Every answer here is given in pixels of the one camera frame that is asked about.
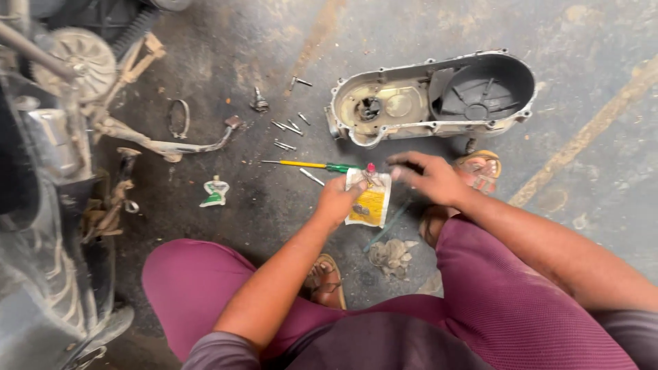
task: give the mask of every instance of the maroon pants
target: maroon pants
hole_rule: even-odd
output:
[[[263,356],[277,356],[309,330],[342,317],[388,311],[448,330],[497,370],[636,369],[571,297],[474,224],[448,220],[436,257],[444,299],[412,294],[342,311],[297,298]],[[142,284],[181,361],[254,271],[236,251],[211,242],[173,240],[151,253]]]

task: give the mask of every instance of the screwdriver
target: screwdriver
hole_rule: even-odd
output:
[[[261,163],[278,163],[280,165],[300,166],[300,167],[314,167],[317,169],[326,169],[327,171],[335,171],[346,173],[348,169],[361,169],[357,165],[347,165],[345,163],[308,163],[297,161],[261,161]]]

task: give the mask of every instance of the left hand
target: left hand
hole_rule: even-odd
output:
[[[326,223],[334,231],[345,220],[352,210],[352,204],[368,188],[368,182],[363,180],[345,191],[347,175],[329,180],[320,193],[318,205],[313,218]]]

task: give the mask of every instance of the forearm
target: forearm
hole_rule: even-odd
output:
[[[240,335],[261,351],[283,323],[331,226],[312,217],[236,292],[213,331]]]
[[[658,311],[656,286],[567,227],[471,189],[456,206],[586,309]]]

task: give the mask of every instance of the foot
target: foot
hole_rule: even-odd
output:
[[[481,192],[488,194],[495,189],[495,178],[499,173],[497,161],[485,157],[467,159],[453,167],[466,185],[473,186]],[[459,211],[442,205],[433,205],[423,214],[418,232],[431,247],[436,246],[439,234],[445,222]]]
[[[347,309],[340,271],[328,254],[321,254],[313,264],[304,285],[310,288],[311,302],[335,309]]]

